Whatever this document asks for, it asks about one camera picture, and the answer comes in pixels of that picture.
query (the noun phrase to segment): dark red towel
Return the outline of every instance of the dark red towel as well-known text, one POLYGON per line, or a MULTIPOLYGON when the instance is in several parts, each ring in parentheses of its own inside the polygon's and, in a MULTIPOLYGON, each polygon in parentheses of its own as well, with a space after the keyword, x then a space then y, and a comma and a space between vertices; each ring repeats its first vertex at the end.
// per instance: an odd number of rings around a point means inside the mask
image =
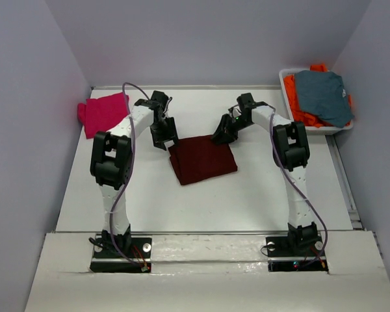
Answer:
POLYGON ((181 185, 237 171, 228 144, 215 145, 211 135, 184 138, 169 148, 170 162, 181 185))
POLYGON ((85 128, 86 138, 93 138, 98 131, 108 131, 127 116, 127 108, 122 93, 99 99, 87 99, 78 104, 78 119, 85 128))

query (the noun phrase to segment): gray cloth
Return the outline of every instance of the gray cloth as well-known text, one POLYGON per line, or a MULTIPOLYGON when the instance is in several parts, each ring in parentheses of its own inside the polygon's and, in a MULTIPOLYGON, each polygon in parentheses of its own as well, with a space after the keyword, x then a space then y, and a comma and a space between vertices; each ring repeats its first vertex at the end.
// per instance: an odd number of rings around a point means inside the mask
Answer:
POLYGON ((301 111, 339 128, 354 117, 343 79, 336 73, 304 70, 294 75, 294 83, 301 111))

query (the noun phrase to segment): white table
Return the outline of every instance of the white table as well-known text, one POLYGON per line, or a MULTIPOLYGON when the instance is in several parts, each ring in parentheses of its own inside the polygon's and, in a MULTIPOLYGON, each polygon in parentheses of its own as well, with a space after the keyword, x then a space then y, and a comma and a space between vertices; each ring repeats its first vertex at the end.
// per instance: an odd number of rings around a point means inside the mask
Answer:
MULTIPOLYGON (((208 135, 215 131, 221 115, 236 104, 242 93, 266 101, 287 117, 280 90, 232 88, 158 88, 174 100, 170 116, 175 118, 180 138, 208 135)), ((149 96, 153 89, 146 90, 149 96)), ((94 90, 92 98, 120 90, 94 90)), ((131 103, 143 98, 128 91, 131 103)), ((333 159, 324 136, 309 136, 311 158, 307 167, 307 189, 328 229, 352 229, 333 159)), ((92 140, 84 132, 71 169, 57 231, 101 231, 103 202, 90 175, 92 140)), ((239 171, 200 183, 180 186, 169 161, 169 153, 153 147, 149 129, 136 142, 133 178, 126 190, 127 213, 133 232, 266 232, 287 230, 288 205, 285 185, 274 164, 269 134, 253 125, 239 133, 231 144, 239 171)))
POLYGON ((390 312, 371 232, 330 232, 329 274, 269 273, 259 235, 154 236, 151 274, 95 274, 89 236, 46 236, 26 312, 390 312))

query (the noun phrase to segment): white basket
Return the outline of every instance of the white basket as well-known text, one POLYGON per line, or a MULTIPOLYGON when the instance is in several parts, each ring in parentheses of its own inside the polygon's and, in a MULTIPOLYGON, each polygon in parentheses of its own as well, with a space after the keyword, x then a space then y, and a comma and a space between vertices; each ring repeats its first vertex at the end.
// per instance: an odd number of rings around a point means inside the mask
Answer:
MULTIPOLYGON (((292 115, 291 106, 289 105, 289 99, 287 98, 285 83, 283 82, 283 79, 286 76, 294 75, 298 72, 301 72, 302 70, 309 70, 309 68, 291 68, 288 70, 281 70, 279 72, 281 90, 283 92, 283 97, 285 98, 285 105, 287 108, 287 112, 289 114, 289 118, 291 120, 293 120, 293 115, 292 115)), ((351 120, 350 124, 346 125, 343 128, 337 128, 337 127, 319 127, 319 128, 317 128, 317 127, 308 127, 308 126, 306 126, 305 128, 306 128, 306 133, 308 135, 333 135, 341 130, 349 130, 352 128, 353 125, 354 125, 354 122, 351 120)))

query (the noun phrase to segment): gray wall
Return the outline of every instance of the gray wall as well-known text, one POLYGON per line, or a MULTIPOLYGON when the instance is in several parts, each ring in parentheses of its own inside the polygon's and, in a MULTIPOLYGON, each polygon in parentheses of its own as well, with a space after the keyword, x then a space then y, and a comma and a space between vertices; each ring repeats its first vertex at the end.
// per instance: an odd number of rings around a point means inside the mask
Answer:
POLYGON ((390 0, 373 0, 334 70, 356 102, 356 124, 337 136, 363 224, 377 232, 390 277, 390 0))
POLYGON ((369 0, 46 0, 91 85, 278 83, 332 65, 369 0))
POLYGON ((24 311, 89 91, 45 2, 0 1, 0 311, 24 311))

